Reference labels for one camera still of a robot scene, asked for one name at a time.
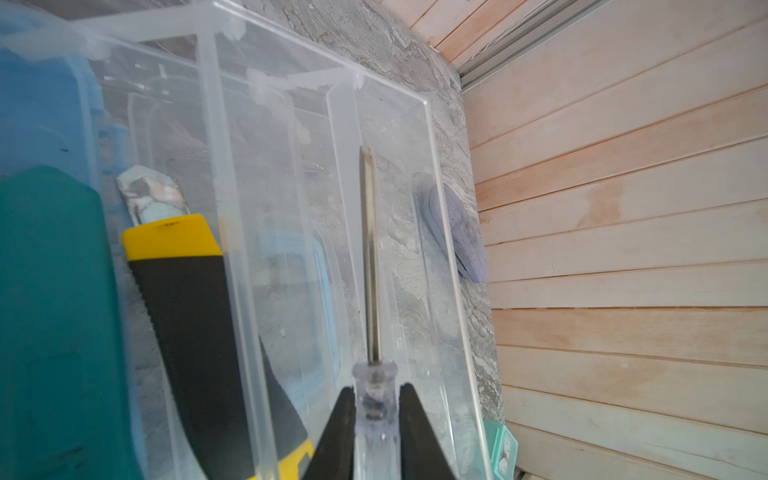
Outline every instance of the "wooden wall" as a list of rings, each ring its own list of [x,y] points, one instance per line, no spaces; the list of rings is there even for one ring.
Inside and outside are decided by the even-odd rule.
[[[465,109],[520,468],[768,478],[768,2],[611,0]]]
[[[545,0],[379,0],[458,68]]]

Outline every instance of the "wooden ceiling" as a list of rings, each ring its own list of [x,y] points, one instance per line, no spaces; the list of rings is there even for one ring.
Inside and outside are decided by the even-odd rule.
[[[381,0],[454,68],[477,55],[546,0]]]

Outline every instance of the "purple object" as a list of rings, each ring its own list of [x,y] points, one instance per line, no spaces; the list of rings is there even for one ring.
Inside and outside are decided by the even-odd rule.
[[[488,279],[488,256],[485,254],[485,246],[483,246],[480,232],[469,220],[464,204],[451,190],[451,187],[443,184],[443,189],[458,272],[473,283],[485,283]],[[445,235],[442,229],[442,214],[437,185],[433,186],[422,198],[422,213],[442,251],[447,255],[448,247],[445,245]]]

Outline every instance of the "stone countertop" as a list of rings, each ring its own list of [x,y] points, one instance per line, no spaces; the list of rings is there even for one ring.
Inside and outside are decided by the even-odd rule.
[[[177,5],[180,0],[16,0],[62,18],[83,18],[117,12]],[[375,0],[242,0],[244,6],[299,35],[392,79],[428,98],[432,104],[435,137],[443,180],[456,192],[478,223],[472,166],[458,74],[437,51],[423,44],[410,30]],[[174,45],[179,39],[162,41],[160,47],[176,52],[190,45]],[[468,320],[469,339],[475,360],[482,414],[503,421],[501,382],[487,285],[461,281],[462,302]],[[136,327],[132,334],[151,335],[151,329]],[[142,354],[134,359],[137,367]],[[161,388],[159,366],[147,364],[136,372],[147,391]],[[164,404],[157,399],[158,407]],[[165,408],[158,408],[162,422]]]

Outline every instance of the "clear plastic box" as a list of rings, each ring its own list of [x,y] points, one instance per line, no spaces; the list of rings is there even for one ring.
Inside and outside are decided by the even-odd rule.
[[[169,38],[178,55],[141,44]],[[423,195],[442,182],[424,98],[226,0],[46,18],[0,48],[86,58],[98,83],[79,79],[107,112],[95,118],[89,183],[113,243],[147,478],[204,475],[126,267],[119,238],[131,224],[114,177],[132,164],[171,175],[223,247],[255,471],[278,478],[261,344],[314,444],[366,358],[361,146],[377,166],[384,357],[416,387],[456,475],[491,478],[452,242],[446,256],[422,218]]]

